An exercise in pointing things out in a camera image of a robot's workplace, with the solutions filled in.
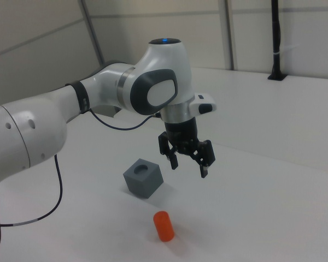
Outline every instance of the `black pole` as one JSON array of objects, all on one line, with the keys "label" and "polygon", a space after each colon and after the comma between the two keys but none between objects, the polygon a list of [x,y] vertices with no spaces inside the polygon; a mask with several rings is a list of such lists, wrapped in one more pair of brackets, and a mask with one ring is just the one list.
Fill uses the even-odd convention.
[{"label": "black pole", "polygon": [[280,25],[278,17],[278,0],[271,0],[272,3],[272,36],[273,36],[273,67],[270,80],[282,81],[287,75],[280,71]]}]

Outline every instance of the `white tabletop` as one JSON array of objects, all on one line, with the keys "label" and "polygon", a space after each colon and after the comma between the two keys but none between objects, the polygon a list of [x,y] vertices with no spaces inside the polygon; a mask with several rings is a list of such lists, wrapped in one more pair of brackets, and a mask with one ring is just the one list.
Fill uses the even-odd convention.
[{"label": "white tabletop", "polygon": [[[328,171],[328,79],[192,68],[196,92],[217,111],[197,117],[198,136],[219,145]],[[140,122],[125,110],[115,118]],[[151,121],[147,126],[162,128]]]},{"label": "white tabletop", "polygon": [[[3,228],[0,261],[328,261],[328,172],[214,144],[216,161],[202,179],[186,156],[170,169],[160,133],[111,130],[90,113],[74,119],[58,154],[60,207],[42,221]],[[138,158],[163,174],[149,199],[132,195],[122,175]],[[41,216],[57,199],[49,159],[0,183],[1,222]],[[176,233],[168,243],[153,224],[159,210]]]}]

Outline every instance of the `orange cylinder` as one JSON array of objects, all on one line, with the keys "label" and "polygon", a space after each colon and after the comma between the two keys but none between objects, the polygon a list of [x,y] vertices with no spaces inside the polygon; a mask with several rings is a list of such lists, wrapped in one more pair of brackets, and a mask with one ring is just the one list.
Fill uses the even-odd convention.
[{"label": "orange cylinder", "polygon": [[168,242],[174,238],[175,233],[171,224],[169,214],[165,211],[155,213],[153,217],[155,228],[157,229],[159,239]]}]

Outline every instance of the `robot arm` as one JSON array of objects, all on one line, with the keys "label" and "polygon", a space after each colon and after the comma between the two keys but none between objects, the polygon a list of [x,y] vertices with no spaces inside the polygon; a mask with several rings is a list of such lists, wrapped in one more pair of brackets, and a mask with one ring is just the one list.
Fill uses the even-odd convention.
[{"label": "robot arm", "polygon": [[196,116],[216,109],[214,100],[194,93],[181,41],[156,39],[136,65],[112,62],[81,81],[0,106],[0,181],[55,155],[66,141],[66,124],[98,105],[142,115],[159,111],[166,126],[159,136],[160,152],[173,169],[176,152],[194,159],[202,177],[215,161],[211,142],[199,142],[195,122]]}]

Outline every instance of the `gray cube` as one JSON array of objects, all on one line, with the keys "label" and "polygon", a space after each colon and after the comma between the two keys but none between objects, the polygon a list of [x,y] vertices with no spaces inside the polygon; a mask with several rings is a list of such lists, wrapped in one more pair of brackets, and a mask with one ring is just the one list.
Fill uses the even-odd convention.
[{"label": "gray cube", "polygon": [[129,191],[140,197],[149,198],[163,184],[159,165],[139,159],[124,173]]}]

